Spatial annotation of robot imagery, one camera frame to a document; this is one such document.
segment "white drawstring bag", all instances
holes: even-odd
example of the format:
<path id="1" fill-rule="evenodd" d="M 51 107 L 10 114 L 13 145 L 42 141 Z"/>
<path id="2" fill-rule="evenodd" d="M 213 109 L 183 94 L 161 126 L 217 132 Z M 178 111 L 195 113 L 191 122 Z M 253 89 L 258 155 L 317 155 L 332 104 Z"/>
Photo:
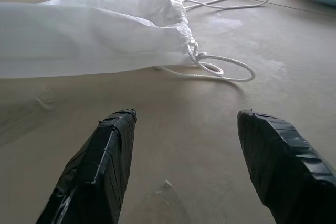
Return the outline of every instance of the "white drawstring bag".
<path id="1" fill-rule="evenodd" d="M 253 79 L 252 69 L 239 61 L 197 53 L 184 1 L 0 3 L 0 78 L 114 73 L 195 63 L 215 76 L 192 77 Z M 236 63 L 248 69 L 251 77 L 222 77 L 220 68 L 200 62 L 205 58 Z"/>

